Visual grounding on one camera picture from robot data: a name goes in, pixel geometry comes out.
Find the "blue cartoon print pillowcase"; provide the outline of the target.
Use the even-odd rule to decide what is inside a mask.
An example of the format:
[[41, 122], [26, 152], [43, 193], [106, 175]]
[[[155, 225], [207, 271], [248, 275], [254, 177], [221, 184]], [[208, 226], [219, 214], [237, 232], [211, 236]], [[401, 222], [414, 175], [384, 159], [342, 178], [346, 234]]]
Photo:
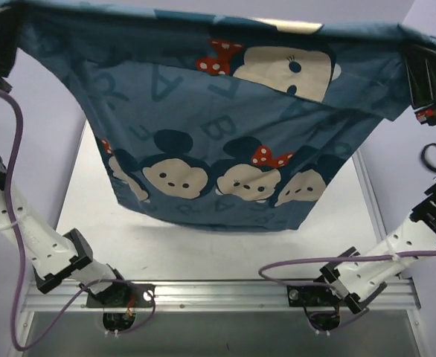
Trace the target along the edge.
[[86, 114], [118, 202], [213, 231], [295, 230], [410, 105], [401, 24], [29, 1], [21, 49]]

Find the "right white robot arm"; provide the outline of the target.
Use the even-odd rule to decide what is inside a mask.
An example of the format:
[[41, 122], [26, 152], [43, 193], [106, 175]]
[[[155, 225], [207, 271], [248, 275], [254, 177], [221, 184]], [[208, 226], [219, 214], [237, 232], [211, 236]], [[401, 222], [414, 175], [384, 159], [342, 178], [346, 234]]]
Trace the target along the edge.
[[[416, 119], [436, 126], [436, 49], [405, 44], [401, 52]], [[422, 148], [420, 162], [436, 175], [436, 143]], [[409, 217], [364, 256], [349, 248], [323, 266], [321, 276], [300, 291], [302, 305], [346, 306], [360, 314], [386, 288], [388, 278], [420, 258], [436, 257], [436, 179], [425, 195]]]

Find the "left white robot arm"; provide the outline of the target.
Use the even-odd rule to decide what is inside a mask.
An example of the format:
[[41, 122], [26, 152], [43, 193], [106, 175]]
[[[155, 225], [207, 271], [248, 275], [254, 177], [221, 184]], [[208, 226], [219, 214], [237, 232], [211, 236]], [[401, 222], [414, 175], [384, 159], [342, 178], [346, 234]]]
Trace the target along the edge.
[[132, 297], [132, 287], [120, 273], [93, 258], [92, 248], [77, 229], [66, 235], [57, 233], [13, 185], [24, 118], [19, 104], [10, 96], [11, 87], [5, 79], [16, 60], [24, 14], [20, 4], [0, 5], [0, 99], [10, 105], [16, 121], [8, 163], [0, 156], [0, 232], [17, 246], [21, 269], [27, 261], [32, 263], [36, 286], [42, 293], [49, 293], [71, 278], [98, 303], [124, 305]]

